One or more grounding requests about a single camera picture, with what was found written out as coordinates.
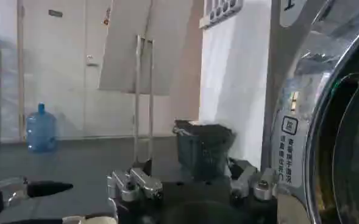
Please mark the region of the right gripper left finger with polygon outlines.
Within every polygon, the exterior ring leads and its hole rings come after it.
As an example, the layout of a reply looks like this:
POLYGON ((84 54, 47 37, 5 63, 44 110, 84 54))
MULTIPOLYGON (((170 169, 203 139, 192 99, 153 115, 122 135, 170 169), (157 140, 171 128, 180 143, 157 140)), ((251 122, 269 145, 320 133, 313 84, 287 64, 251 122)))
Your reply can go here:
POLYGON ((127 170, 115 170, 107 175, 109 198, 124 202, 134 202, 143 198, 160 200, 163 197, 163 184, 151 176, 152 159, 136 161, 127 170))

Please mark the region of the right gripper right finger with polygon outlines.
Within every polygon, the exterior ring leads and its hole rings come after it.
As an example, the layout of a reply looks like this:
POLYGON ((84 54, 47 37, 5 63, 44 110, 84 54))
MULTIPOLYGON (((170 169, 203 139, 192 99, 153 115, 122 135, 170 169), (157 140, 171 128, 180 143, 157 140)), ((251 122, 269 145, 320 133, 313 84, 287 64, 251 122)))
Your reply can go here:
POLYGON ((247 160, 227 159, 231 193, 238 198, 252 194, 260 201, 270 201, 275 195, 277 174, 273 168, 258 170, 247 160))

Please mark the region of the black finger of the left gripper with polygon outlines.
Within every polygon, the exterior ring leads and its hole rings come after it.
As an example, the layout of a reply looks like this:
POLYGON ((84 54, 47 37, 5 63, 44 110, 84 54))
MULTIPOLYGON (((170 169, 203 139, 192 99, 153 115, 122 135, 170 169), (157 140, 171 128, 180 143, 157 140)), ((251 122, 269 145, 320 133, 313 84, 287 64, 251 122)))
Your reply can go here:
POLYGON ((26 177, 11 177, 0 180, 0 202, 16 203, 36 197, 46 197, 73 188, 73 184, 59 181, 29 181, 26 177))

